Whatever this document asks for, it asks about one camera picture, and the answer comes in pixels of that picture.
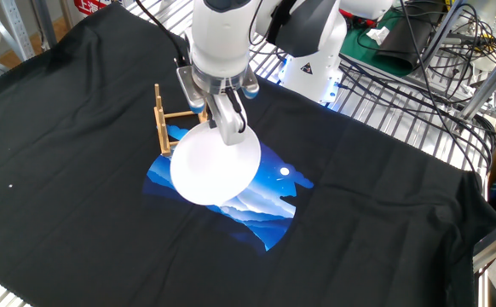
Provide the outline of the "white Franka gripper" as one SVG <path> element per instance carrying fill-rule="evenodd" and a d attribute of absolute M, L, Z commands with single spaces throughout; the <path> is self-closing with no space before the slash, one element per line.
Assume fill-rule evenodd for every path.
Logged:
<path fill-rule="evenodd" d="M 207 99 L 211 111 L 209 127 L 217 128 L 223 142 L 230 146 L 245 140 L 248 120 L 244 106 L 236 91 L 221 95 L 210 95 Z"/>

